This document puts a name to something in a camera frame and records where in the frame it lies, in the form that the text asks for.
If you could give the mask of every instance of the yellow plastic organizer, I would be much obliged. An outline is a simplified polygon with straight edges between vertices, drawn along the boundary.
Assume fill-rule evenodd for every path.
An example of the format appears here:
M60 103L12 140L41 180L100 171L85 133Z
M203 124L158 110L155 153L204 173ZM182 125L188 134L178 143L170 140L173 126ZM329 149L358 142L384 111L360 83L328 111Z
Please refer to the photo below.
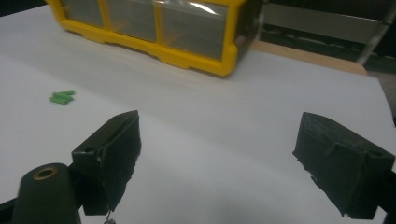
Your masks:
M228 76L248 48L262 0L47 0L65 30Z

